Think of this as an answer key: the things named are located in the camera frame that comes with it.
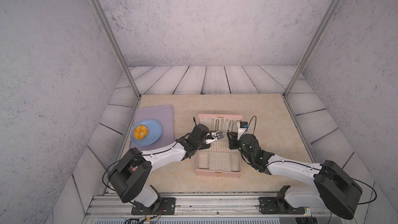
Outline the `pink jewelry box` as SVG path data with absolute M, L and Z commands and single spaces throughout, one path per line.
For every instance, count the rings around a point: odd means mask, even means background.
M 211 132 L 222 132 L 224 138 L 212 142 L 210 148 L 197 153 L 196 173 L 198 176 L 231 177 L 241 176 L 241 158 L 239 151 L 229 149 L 227 132 L 238 132 L 237 123 L 241 115 L 200 114 L 199 123 L 207 126 Z

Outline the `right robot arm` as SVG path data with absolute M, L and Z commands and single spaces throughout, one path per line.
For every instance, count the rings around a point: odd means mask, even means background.
M 285 159 L 261 149 L 252 134 L 239 136 L 228 132 L 229 148 L 238 150 L 242 159 L 259 173 L 285 176 L 306 183 L 306 188 L 284 186 L 280 193 L 293 208 L 323 207 L 336 216 L 351 220 L 362 196 L 362 188 L 338 164 L 304 163 Z

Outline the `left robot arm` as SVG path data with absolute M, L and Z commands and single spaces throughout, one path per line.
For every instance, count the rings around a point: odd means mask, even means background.
M 157 208 L 160 194 L 146 181 L 150 173 L 174 162 L 189 159 L 200 149 L 207 149 L 210 130 L 203 124 L 195 125 L 185 136 L 169 146 L 154 151 L 130 149 L 108 173 L 108 180 L 122 203 L 137 202 L 146 208 Z

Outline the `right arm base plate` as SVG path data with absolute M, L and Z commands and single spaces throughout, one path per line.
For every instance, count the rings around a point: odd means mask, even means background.
M 259 198 L 259 212 L 265 215 L 304 215 L 305 208 L 292 207 L 283 198 L 277 197 L 260 197 Z

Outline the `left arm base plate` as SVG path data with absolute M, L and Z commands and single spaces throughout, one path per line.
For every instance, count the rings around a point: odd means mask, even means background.
M 132 215 L 174 215 L 176 198 L 160 198 L 150 207 L 134 201 Z

